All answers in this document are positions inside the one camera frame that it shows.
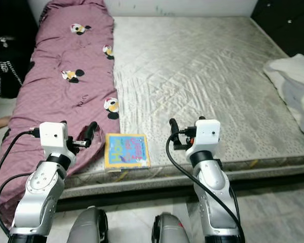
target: children's book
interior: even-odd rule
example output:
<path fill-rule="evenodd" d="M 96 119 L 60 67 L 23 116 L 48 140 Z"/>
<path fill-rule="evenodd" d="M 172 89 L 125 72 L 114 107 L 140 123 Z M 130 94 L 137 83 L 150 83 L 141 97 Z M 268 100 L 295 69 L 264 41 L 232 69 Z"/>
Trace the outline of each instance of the children's book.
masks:
<path fill-rule="evenodd" d="M 108 172 L 122 169 L 149 168 L 150 159 L 147 140 L 144 134 L 106 135 L 105 170 Z"/>

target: black cabinet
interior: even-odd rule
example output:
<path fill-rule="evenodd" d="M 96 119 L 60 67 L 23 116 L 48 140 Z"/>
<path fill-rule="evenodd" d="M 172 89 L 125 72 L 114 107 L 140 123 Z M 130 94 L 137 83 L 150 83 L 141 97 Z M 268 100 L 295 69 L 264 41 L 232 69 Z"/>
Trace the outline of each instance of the black cabinet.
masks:
<path fill-rule="evenodd" d="M 259 0 L 252 18 L 289 56 L 304 55 L 304 0 Z"/>

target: black bag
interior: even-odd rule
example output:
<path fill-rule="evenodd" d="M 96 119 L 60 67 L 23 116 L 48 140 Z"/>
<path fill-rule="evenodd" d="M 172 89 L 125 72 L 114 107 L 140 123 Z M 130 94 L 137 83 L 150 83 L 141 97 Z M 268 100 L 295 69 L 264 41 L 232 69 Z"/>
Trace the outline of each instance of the black bag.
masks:
<path fill-rule="evenodd" d="M 17 97 L 28 71 L 30 55 L 14 38 L 0 37 L 0 96 Z"/>

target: yellow book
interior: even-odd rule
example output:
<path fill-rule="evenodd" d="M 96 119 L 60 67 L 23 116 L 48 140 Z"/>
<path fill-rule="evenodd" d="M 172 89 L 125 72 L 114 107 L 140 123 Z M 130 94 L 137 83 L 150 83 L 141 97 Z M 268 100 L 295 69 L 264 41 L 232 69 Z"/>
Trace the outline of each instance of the yellow book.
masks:
<path fill-rule="evenodd" d="M 105 170 L 150 167 L 147 139 L 144 134 L 108 133 L 105 144 Z"/>

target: white blanket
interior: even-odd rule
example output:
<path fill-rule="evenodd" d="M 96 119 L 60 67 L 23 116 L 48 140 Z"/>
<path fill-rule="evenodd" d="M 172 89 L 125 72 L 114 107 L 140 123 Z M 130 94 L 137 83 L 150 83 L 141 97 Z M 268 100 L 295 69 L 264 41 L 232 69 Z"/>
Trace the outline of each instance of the white blanket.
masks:
<path fill-rule="evenodd" d="M 269 61 L 263 70 L 304 132 L 304 56 Z"/>

